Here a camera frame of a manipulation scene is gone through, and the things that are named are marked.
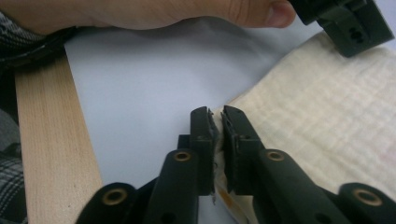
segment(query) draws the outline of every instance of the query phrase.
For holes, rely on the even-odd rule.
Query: fingernail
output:
[[[288,1],[274,2],[271,4],[268,12],[266,26],[283,28],[289,25],[294,19],[294,15],[290,13],[294,9]]]

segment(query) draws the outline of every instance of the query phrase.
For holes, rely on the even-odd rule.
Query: human hand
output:
[[[4,0],[0,10],[42,35],[71,26],[153,29],[203,16],[245,27],[281,28],[295,17],[287,0]]]

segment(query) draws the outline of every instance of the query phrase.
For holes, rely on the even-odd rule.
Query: wooden table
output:
[[[16,87],[29,224],[75,223],[102,180],[66,56]]]

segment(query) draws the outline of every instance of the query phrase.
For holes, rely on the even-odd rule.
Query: folded fabric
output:
[[[395,200],[395,71],[396,52],[375,48],[347,59],[322,33],[229,105],[247,114],[267,148],[289,153],[318,186],[336,193],[360,182]],[[220,149],[217,193],[239,223],[257,223],[251,197],[227,193]]]

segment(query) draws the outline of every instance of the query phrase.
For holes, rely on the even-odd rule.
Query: beige cloth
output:
[[[229,105],[245,111],[267,148],[289,153],[332,192],[350,182],[396,199],[396,53],[375,48],[352,59],[325,34],[284,58]],[[220,128],[219,110],[215,113]],[[256,223],[250,197],[226,194],[222,152],[217,190],[239,223]]]

